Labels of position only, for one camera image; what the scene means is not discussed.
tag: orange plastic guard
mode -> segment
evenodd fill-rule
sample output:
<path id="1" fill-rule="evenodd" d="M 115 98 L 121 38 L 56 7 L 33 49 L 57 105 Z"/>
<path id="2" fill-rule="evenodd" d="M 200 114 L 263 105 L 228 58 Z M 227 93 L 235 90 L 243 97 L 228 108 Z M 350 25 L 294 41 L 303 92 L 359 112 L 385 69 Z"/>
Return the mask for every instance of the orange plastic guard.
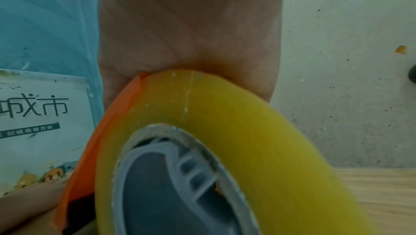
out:
<path id="1" fill-rule="evenodd" d="M 149 75 L 140 73 L 134 78 L 106 110 L 95 128 L 56 209 L 54 223 L 59 231 L 66 228 L 68 204 L 94 193 L 95 167 L 103 132 L 114 118 L 128 112 L 131 100 L 139 95 L 139 91 L 143 89 L 143 80 Z"/>

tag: wooden surface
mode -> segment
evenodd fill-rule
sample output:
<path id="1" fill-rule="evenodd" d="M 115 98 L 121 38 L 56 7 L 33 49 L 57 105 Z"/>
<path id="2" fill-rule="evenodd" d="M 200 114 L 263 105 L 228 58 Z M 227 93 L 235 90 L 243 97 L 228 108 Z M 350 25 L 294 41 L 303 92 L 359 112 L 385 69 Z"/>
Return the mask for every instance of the wooden surface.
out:
<path id="1" fill-rule="evenodd" d="M 337 169 L 381 235 L 416 234 L 416 170 Z M 53 211 L 26 223 L 8 235 L 58 235 Z M 93 232 L 82 231 L 82 235 Z"/>

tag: gray plastic hub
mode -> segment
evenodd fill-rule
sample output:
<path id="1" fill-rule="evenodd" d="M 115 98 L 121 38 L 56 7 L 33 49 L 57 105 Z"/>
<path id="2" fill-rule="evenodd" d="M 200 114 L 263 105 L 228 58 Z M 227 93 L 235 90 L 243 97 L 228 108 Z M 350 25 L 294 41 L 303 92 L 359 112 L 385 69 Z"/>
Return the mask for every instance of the gray plastic hub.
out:
<path id="1" fill-rule="evenodd" d="M 150 143 L 124 156 L 114 176 L 117 235 L 240 235 L 217 173 L 197 149 Z"/>

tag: wooden board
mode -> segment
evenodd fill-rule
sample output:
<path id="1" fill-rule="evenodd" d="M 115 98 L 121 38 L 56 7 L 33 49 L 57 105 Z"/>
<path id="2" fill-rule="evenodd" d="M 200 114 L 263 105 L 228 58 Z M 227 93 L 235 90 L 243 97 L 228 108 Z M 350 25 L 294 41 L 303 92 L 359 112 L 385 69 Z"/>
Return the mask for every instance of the wooden board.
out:
<path id="1" fill-rule="evenodd" d="M 416 170 L 337 169 L 381 235 L 416 234 Z M 47 212 L 8 235 L 58 235 Z M 93 232 L 82 231 L 82 235 Z"/>

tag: light wood table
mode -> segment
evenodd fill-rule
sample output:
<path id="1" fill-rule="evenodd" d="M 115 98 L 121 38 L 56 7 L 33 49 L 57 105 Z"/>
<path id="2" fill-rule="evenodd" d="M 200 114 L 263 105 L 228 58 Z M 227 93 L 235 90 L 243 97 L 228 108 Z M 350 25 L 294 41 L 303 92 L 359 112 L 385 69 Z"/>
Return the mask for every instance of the light wood table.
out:
<path id="1" fill-rule="evenodd" d="M 367 211 L 381 235 L 416 234 L 416 170 L 337 169 Z M 58 235 L 52 226 L 53 210 L 8 235 Z M 76 235 L 96 235 L 93 225 Z"/>

